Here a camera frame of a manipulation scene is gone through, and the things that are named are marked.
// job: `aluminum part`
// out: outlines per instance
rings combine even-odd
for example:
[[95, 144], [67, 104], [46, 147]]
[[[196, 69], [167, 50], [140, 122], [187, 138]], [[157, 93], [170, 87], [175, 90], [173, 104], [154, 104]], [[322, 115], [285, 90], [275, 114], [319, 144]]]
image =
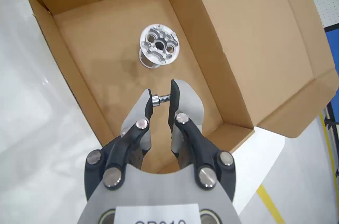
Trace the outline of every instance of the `aluminum part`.
[[234, 162], [232, 155], [227, 151], [220, 153], [220, 160], [225, 166], [231, 166]]
[[163, 95], [163, 96], [158, 96], [157, 94], [152, 95], [152, 105], [153, 107], [159, 106], [162, 103], [169, 102], [171, 99], [171, 95]]
[[102, 180], [107, 188], [117, 186], [121, 180], [121, 171], [116, 168], [109, 168], [105, 171]]
[[180, 124], [185, 124], [190, 119], [189, 116], [185, 113], [179, 113], [175, 118]]
[[212, 188], [217, 183], [217, 175], [213, 169], [204, 167], [199, 171], [199, 180], [206, 188]]
[[147, 68], [170, 64], [180, 50], [176, 33], [162, 24], [146, 27], [140, 36], [139, 60]]
[[135, 125], [137, 126], [138, 129], [143, 130], [147, 128], [148, 121], [146, 119], [139, 119]]
[[98, 163], [98, 161], [100, 161], [100, 158], [101, 152], [99, 150], [93, 150], [87, 155], [86, 161], [90, 165], [95, 165], [96, 163]]

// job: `white label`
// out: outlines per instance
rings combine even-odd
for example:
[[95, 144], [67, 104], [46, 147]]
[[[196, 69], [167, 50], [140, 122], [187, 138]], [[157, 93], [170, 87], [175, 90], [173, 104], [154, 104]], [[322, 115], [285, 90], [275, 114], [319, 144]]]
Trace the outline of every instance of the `white label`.
[[198, 204], [118, 206], [114, 224], [201, 224]]

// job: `center hole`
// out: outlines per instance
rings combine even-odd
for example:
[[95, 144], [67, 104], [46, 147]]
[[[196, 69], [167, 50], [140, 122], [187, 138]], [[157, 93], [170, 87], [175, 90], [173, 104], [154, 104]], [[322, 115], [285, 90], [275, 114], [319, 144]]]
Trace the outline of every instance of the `center hole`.
[[155, 43], [155, 47], [158, 48], [159, 50], [163, 50], [164, 49], [164, 45], [162, 44], [162, 42], [156, 42]]

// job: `threaded screw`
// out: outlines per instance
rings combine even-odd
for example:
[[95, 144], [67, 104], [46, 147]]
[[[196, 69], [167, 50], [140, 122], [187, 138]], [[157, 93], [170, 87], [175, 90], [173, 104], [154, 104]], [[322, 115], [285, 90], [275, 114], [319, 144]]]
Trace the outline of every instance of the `threaded screw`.
[[152, 104], [153, 107], [159, 106], [162, 103], [169, 102], [171, 99], [171, 95], [163, 95], [163, 96], [158, 96], [157, 94], [152, 95]]

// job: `machined metal component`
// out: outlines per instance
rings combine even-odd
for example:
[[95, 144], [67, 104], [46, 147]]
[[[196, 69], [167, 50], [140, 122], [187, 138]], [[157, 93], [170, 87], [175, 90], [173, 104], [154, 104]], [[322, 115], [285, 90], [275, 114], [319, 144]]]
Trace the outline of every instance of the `machined metal component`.
[[163, 95], [163, 96], [158, 96], [157, 94], [152, 95], [152, 104], [153, 107], [159, 106], [162, 103], [169, 102], [171, 99], [171, 95]]
[[146, 119], [139, 119], [135, 125], [137, 126], [138, 129], [143, 130], [147, 128], [148, 121]]
[[217, 183], [217, 175], [213, 169], [204, 167], [199, 171], [199, 181], [206, 188], [212, 188]]
[[141, 33], [139, 60], [149, 69], [174, 62], [179, 50], [177, 35], [165, 25], [152, 24]]
[[222, 224], [215, 212], [203, 209], [200, 211], [201, 224]]
[[98, 222], [98, 224], [114, 224], [115, 209], [110, 209], [105, 212]]
[[113, 167], [105, 171], [102, 180], [107, 188], [112, 188], [118, 185], [121, 180], [120, 169]]
[[187, 115], [187, 114], [185, 114], [185, 113], [179, 113], [178, 115], [177, 115], [177, 117], [175, 117], [176, 118], [176, 120], [180, 123], [180, 124], [185, 124], [185, 123], [187, 123], [188, 121], [189, 121], [189, 116]]
[[225, 166], [231, 166], [234, 163], [232, 155], [227, 151], [220, 153], [220, 160]]
[[98, 161], [100, 161], [100, 158], [101, 158], [100, 151], [99, 150], [93, 150], [87, 155], [86, 161], [90, 165], [95, 165], [96, 163], [98, 163]]

